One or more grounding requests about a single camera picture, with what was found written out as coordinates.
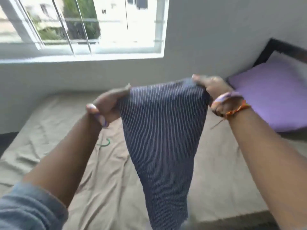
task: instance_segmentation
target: blue denim sleeve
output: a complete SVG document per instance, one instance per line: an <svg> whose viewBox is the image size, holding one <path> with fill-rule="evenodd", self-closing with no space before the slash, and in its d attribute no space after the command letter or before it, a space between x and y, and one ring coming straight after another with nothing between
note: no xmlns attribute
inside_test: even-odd
<svg viewBox="0 0 307 230"><path fill-rule="evenodd" d="M60 230L67 218L58 199L28 183L18 183L0 199L0 229Z"/></svg>

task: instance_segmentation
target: pinstripe cloth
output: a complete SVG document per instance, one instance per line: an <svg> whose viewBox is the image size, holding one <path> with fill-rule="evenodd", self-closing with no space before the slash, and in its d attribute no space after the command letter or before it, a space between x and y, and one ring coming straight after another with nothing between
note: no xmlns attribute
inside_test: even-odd
<svg viewBox="0 0 307 230"><path fill-rule="evenodd" d="M208 102L206 91L184 79L132 88L118 103L153 230L177 230L188 216L187 195Z"/></svg>

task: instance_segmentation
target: purple pillow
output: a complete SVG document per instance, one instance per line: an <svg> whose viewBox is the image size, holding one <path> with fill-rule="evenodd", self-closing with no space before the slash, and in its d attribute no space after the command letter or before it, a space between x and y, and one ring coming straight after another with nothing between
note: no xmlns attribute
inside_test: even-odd
<svg viewBox="0 0 307 230"><path fill-rule="evenodd" d="M263 63L228 82L276 132L307 127L307 86L289 64Z"/></svg>

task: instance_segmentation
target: mattress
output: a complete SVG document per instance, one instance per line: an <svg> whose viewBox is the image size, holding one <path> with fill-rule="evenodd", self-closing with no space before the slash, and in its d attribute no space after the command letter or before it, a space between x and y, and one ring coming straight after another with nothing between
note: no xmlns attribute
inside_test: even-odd
<svg viewBox="0 0 307 230"><path fill-rule="evenodd" d="M85 113L99 93L47 98L0 159L0 194L29 172ZM273 221L226 121L208 111L188 195L194 229L240 229ZM103 129L69 207L66 230L135 229L148 226L142 185L129 156L121 119ZM307 143L289 140L302 153Z"/></svg>

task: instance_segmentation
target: person's right arm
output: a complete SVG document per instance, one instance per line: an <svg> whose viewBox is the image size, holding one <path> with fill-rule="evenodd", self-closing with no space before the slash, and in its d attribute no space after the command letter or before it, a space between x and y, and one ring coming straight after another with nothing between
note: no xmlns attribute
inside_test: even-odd
<svg viewBox="0 0 307 230"><path fill-rule="evenodd" d="M194 77L213 99L231 90L220 78ZM222 108L234 110L242 100ZM307 159L252 108L228 118L251 175L281 229L307 227Z"/></svg>

